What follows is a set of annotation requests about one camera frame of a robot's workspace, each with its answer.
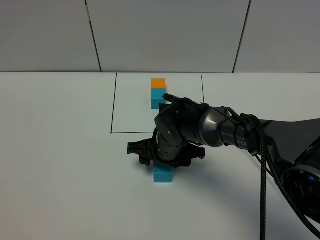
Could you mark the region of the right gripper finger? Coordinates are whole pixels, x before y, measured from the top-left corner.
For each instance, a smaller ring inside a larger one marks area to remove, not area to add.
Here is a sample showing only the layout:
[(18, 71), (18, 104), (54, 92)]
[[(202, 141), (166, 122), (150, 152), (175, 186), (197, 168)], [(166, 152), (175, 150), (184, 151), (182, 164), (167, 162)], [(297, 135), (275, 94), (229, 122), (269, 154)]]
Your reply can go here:
[(139, 163), (145, 166), (150, 166), (151, 160), (149, 158), (139, 156)]
[(176, 165), (174, 165), (174, 168), (179, 168), (179, 167), (189, 167), (191, 165), (191, 160), (186, 160), (180, 163), (177, 163)]

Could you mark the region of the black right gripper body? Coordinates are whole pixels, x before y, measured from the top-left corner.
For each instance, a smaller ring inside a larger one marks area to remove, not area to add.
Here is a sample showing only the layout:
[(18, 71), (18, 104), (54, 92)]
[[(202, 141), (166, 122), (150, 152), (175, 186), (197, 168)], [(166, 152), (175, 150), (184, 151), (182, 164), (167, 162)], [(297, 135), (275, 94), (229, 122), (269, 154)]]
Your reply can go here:
[(167, 141), (157, 129), (154, 130), (152, 138), (144, 139), (127, 144), (127, 154), (136, 154), (150, 159), (151, 163), (173, 168), (174, 165), (193, 159), (203, 159), (205, 148), (194, 145), (188, 140), (174, 144)]

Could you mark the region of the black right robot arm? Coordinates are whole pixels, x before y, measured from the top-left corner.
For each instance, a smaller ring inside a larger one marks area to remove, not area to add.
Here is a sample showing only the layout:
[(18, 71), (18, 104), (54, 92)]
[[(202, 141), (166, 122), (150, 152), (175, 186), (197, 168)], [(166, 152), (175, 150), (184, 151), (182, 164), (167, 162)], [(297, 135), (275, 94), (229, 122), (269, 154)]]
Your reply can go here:
[[(261, 155), (263, 142), (251, 115), (229, 107), (211, 107), (188, 98), (164, 94), (152, 138), (130, 142), (128, 154), (149, 166), (188, 167), (192, 159), (205, 157), (205, 146), (236, 146)], [(320, 220), (320, 121), (262, 120), (264, 144), (275, 176), (302, 211)]]

